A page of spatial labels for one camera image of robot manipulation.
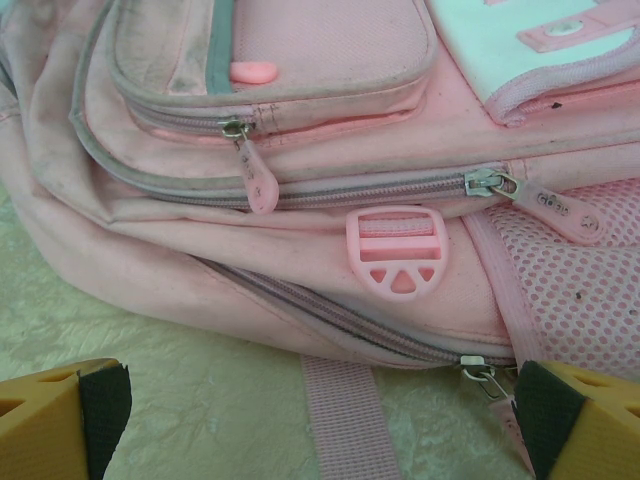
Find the plastic strap adjuster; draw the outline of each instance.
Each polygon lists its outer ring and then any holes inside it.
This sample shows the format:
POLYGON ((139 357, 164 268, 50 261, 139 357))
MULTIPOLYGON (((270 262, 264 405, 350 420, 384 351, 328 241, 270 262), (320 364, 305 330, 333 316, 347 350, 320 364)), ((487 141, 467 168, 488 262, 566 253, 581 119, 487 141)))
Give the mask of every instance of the plastic strap adjuster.
POLYGON ((432 292, 449 261, 449 237, 440 213, 422 207, 374 207, 347 215, 347 251, 353 273, 392 302, 432 292))

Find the pink button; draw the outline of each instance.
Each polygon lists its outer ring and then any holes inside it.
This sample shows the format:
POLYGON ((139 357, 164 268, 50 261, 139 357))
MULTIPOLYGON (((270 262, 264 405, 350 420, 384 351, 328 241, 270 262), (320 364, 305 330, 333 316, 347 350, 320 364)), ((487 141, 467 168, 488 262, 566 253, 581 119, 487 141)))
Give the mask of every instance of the pink button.
POLYGON ((369 290, 391 302, 434 291, 449 261, 442 216, 421 207, 375 207, 347 215, 349 264, 369 290))
POLYGON ((270 62, 232 62, 232 82, 262 85, 273 82, 278 76, 278 67, 270 62))

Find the pink strap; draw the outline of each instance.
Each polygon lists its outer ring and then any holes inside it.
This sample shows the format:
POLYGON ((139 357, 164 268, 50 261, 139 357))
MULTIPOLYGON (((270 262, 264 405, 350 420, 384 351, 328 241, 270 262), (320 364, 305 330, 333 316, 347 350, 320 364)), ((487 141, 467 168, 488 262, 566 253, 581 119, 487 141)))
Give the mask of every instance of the pink strap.
POLYGON ((323 480, 401 480, 371 368, 301 358, 323 480))
POLYGON ((577 15, 518 33, 536 52, 580 45, 640 25, 640 0, 608 0, 577 15))

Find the green tape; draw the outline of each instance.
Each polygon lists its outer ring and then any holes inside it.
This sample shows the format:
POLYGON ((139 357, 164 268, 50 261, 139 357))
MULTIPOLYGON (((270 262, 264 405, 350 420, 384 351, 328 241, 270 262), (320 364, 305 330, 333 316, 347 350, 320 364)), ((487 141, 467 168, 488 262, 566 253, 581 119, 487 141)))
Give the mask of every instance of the green tape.
POLYGON ((229 69, 233 49, 233 7, 235 0, 215 0, 211 20, 211 38, 207 55, 207 93, 233 93, 229 69))

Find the pink plastic buckle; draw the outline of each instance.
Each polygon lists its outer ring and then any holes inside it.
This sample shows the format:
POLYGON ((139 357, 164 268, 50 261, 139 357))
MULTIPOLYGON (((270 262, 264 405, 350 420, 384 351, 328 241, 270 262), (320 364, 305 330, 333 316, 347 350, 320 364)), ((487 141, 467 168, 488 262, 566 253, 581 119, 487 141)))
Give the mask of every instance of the pink plastic buckle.
POLYGON ((375 207, 347 215, 353 273, 376 295, 407 302, 435 290, 449 261, 442 216, 421 207, 375 207))
POLYGON ((544 53, 580 45, 640 25, 640 0, 608 0, 597 7, 518 33, 520 41, 544 53))

